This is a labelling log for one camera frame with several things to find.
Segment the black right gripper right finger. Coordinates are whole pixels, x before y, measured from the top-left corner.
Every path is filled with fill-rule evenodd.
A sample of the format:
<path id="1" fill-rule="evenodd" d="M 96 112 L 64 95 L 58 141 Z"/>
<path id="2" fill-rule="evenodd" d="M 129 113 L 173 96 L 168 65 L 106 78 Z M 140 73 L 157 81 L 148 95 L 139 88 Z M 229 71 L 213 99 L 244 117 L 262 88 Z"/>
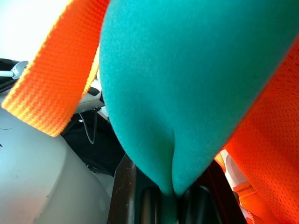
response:
<path id="1" fill-rule="evenodd" d="M 178 224 L 246 224 L 239 203 L 216 161 L 180 198 Z"/>

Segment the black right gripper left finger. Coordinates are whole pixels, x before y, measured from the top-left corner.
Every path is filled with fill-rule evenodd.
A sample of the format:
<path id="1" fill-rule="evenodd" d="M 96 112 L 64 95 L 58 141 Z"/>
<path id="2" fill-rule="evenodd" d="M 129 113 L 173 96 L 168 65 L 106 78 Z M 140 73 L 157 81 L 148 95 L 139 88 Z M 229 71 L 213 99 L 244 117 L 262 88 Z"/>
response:
<path id="1" fill-rule="evenodd" d="M 128 155 L 115 172 L 107 224 L 161 224 L 161 191 Z"/>

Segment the orange and teal backpack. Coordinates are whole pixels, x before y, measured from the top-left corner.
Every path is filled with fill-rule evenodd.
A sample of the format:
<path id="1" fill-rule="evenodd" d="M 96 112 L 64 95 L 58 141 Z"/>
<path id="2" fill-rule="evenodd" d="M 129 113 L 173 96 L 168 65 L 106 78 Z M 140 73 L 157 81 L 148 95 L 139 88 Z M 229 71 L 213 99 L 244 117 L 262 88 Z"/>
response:
<path id="1" fill-rule="evenodd" d="M 55 137 L 96 74 L 163 224 L 223 148 L 299 224 L 299 0 L 70 0 L 2 107 Z"/>

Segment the silver robot torso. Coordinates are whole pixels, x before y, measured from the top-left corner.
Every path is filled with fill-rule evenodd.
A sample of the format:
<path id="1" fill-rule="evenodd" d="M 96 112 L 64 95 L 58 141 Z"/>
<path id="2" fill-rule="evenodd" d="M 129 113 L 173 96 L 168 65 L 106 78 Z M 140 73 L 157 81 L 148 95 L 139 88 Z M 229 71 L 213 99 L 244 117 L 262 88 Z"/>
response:
<path id="1" fill-rule="evenodd" d="M 64 138 L 0 109 L 0 224 L 107 224 L 109 206 Z"/>

